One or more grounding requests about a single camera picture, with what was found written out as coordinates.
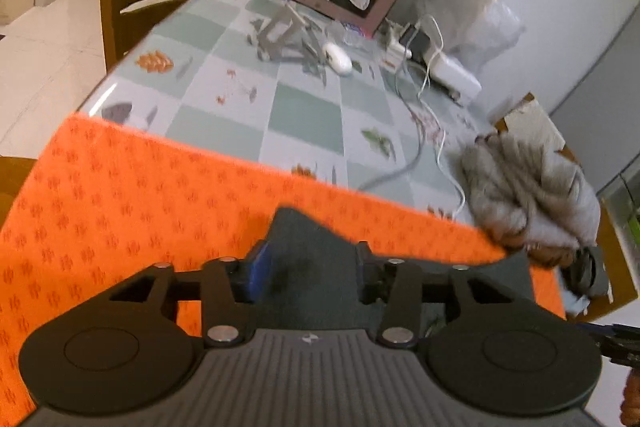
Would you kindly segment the person's right hand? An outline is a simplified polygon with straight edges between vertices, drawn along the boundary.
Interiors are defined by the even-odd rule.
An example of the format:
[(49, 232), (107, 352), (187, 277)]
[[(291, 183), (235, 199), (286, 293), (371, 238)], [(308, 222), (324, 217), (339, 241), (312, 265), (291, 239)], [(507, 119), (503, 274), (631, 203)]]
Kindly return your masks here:
[(623, 402), (620, 405), (620, 422), (625, 427), (640, 425), (640, 371), (631, 369), (624, 389)]

